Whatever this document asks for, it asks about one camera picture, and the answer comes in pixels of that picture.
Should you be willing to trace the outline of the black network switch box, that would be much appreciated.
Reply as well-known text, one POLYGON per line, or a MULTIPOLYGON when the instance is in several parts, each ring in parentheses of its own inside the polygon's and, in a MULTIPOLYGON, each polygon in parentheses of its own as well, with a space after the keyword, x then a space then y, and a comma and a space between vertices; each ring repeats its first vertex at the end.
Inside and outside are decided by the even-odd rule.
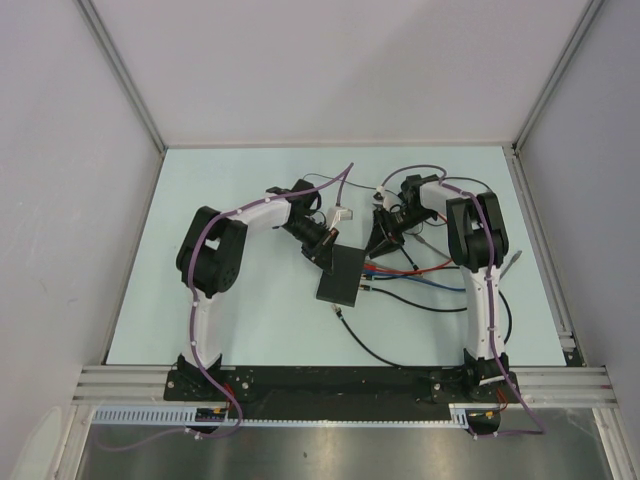
POLYGON ((321 275, 315 298, 339 306, 354 307, 365 256, 362 249, 336 245, 333 250, 333 272, 321 275))

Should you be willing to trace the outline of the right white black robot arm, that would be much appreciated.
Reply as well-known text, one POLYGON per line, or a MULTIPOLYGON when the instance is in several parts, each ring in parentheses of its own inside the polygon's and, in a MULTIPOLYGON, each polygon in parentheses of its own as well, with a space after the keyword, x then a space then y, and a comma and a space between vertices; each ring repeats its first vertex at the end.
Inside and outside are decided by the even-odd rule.
POLYGON ((435 175, 408 176, 401 184, 401 207, 388 205, 384 187, 374 195, 373 225, 365 248, 371 259, 397 251, 404 233, 427 219, 447 220, 449 257, 462 275, 468 329, 461 388, 473 401, 493 394, 508 373, 500 328, 499 282, 509 250, 499 200, 488 191, 474 194, 435 175))

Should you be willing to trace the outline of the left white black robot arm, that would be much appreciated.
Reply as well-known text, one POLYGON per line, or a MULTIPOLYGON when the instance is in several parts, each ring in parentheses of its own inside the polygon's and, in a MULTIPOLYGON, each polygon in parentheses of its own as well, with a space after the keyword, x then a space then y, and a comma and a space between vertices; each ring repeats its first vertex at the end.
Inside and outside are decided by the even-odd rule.
POLYGON ((197 398, 214 397, 221 387, 221 365, 231 325, 218 312, 225 292, 236 282, 246 241, 282 228, 301 244, 302 255, 323 272, 334 270, 333 248, 339 232, 318 223, 320 189, 298 180, 291 189, 272 187, 247 205, 227 212, 199 208, 176 257, 182 283, 191 291, 186 346, 177 368, 187 372, 186 387, 197 398))

